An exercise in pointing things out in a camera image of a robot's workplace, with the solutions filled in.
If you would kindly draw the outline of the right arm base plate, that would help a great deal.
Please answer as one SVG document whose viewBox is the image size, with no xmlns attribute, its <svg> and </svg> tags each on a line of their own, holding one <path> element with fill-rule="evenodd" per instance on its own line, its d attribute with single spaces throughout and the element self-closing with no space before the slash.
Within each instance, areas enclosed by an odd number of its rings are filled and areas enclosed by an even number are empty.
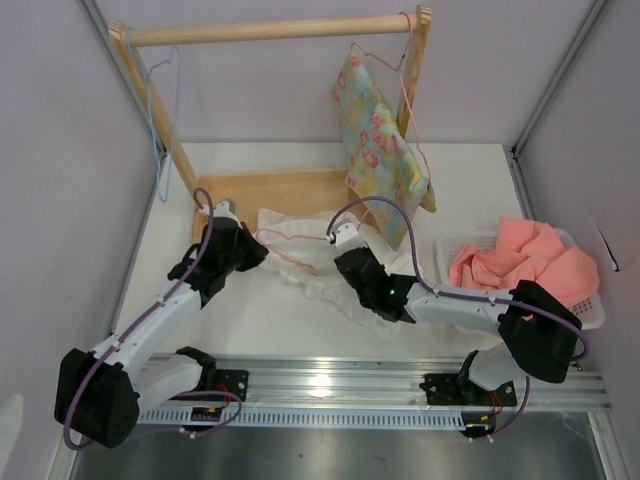
<svg viewBox="0 0 640 480">
<path fill-rule="evenodd" d="M 428 373 L 424 375 L 419 388 L 425 392 L 427 404 L 431 406 L 515 407 L 517 405 L 512 382 L 489 391 L 458 373 Z"/>
</svg>

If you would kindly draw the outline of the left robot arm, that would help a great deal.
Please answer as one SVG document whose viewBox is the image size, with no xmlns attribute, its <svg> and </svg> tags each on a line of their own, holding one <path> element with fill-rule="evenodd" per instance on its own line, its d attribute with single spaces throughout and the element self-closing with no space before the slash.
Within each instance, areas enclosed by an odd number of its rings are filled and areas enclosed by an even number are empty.
<svg viewBox="0 0 640 480">
<path fill-rule="evenodd" d="M 241 395 L 217 383 L 211 355 L 183 347 L 163 361 L 153 356 L 224 288 L 229 275 L 259 266 L 267 255 L 244 223 L 212 220 L 200 243 L 171 269 L 157 299 L 128 327 L 88 351 L 70 350 L 60 363 L 54 406 L 66 447 L 117 447 L 141 414 L 172 399 L 213 397 L 241 404 Z"/>
</svg>

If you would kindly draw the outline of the white pleated skirt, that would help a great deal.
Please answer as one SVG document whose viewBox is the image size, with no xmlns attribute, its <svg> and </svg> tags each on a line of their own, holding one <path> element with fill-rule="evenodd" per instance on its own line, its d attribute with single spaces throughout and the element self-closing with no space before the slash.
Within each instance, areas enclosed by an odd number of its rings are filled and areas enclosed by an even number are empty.
<svg viewBox="0 0 640 480">
<path fill-rule="evenodd" d="M 339 274 L 336 250 L 325 236 L 332 217 L 331 211 L 288 216 L 261 209 L 254 238 L 268 249 L 268 255 L 259 268 L 302 287 L 308 298 L 333 305 L 345 319 L 381 338 L 395 335 L 400 326 L 362 307 L 356 291 Z"/>
</svg>

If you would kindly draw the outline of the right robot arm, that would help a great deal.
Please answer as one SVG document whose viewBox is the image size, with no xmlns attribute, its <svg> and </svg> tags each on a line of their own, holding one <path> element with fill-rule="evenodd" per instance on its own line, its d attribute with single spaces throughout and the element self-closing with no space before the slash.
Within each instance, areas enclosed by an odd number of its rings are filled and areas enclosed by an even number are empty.
<svg viewBox="0 0 640 480">
<path fill-rule="evenodd" d="M 423 286 L 415 275 L 390 274 L 368 247 L 334 259 L 360 304 L 397 323 L 448 323 L 494 335 L 500 342 L 467 355 L 456 378 L 458 395 L 479 403 L 506 383 L 528 377 L 565 381 L 582 325 L 538 284 L 521 281 L 495 299 L 460 289 Z"/>
</svg>

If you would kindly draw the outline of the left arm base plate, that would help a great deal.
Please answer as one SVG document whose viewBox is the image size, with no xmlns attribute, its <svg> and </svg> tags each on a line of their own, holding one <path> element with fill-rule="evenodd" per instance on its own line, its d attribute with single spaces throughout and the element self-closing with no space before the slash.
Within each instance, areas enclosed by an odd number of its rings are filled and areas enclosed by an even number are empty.
<svg viewBox="0 0 640 480">
<path fill-rule="evenodd" d="M 176 396 L 180 400 L 202 400 L 213 402 L 233 401 L 233 398 L 222 395 L 230 392 L 241 401 L 246 399 L 250 373 L 247 370 L 217 369 L 204 372 L 197 386 L 188 395 Z"/>
</svg>

